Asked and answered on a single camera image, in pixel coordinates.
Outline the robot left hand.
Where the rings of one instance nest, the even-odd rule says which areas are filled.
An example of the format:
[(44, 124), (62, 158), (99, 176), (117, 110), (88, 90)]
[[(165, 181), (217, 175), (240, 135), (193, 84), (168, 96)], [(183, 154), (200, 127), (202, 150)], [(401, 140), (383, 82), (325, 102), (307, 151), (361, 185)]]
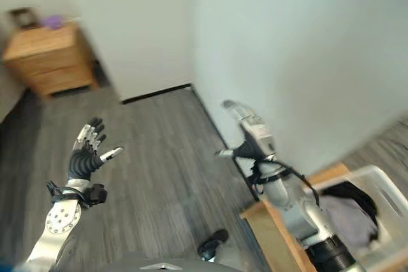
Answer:
[(124, 147), (114, 147), (100, 154), (99, 147), (106, 139), (105, 125), (98, 117), (92, 118), (79, 132), (73, 144), (68, 166), (68, 179), (91, 180), (91, 175), (102, 165), (124, 151)]

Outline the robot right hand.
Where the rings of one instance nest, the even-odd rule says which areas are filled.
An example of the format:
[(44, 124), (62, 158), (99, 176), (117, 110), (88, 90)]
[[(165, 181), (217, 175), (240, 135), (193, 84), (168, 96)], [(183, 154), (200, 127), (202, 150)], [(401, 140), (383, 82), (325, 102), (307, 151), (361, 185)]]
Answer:
[(234, 157), (263, 161), (273, 159), (275, 148), (270, 131), (254, 110), (243, 103), (225, 100), (222, 107), (228, 110), (244, 134), (244, 142), (236, 148), (215, 152), (216, 157)]

